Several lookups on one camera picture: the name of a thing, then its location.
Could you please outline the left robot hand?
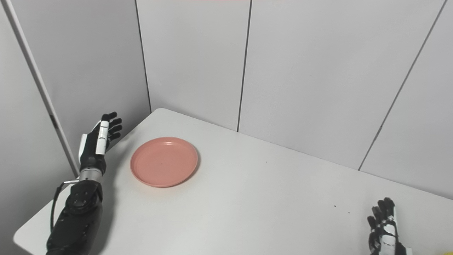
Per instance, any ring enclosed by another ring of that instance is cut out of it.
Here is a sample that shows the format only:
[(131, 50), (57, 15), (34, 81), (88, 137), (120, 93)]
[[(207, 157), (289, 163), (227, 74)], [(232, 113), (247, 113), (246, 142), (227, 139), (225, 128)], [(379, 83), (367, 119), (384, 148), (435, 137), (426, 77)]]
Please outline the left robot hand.
[(80, 172), (95, 170), (105, 174), (107, 164), (105, 153), (110, 144), (119, 139), (122, 130), (122, 119), (118, 118), (117, 112), (103, 114), (100, 121), (91, 132), (81, 136), (79, 147)]

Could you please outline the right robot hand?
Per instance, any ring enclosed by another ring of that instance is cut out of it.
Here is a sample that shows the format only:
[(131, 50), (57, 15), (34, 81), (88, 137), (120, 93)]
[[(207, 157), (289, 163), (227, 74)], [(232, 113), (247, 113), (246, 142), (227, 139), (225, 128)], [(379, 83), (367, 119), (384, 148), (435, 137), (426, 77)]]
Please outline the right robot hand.
[(412, 255), (399, 239), (395, 203), (389, 197), (372, 207), (372, 216), (367, 217), (370, 227), (368, 246), (371, 255)]

